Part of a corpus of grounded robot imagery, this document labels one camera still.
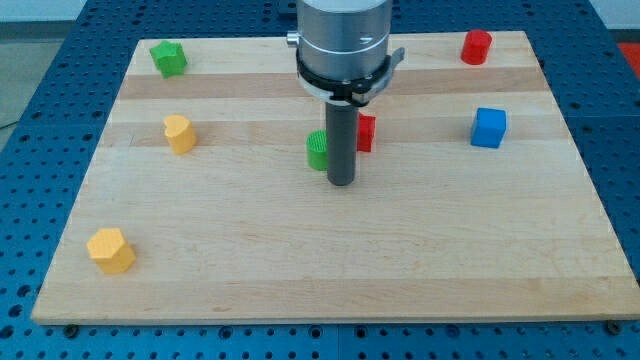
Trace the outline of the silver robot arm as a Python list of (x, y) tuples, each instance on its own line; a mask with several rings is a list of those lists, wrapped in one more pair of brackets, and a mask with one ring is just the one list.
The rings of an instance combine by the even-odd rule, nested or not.
[(312, 96), (334, 106), (365, 107), (390, 84), (405, 49), (389, 51), (391, 0), (298, 0), (298, 78)]

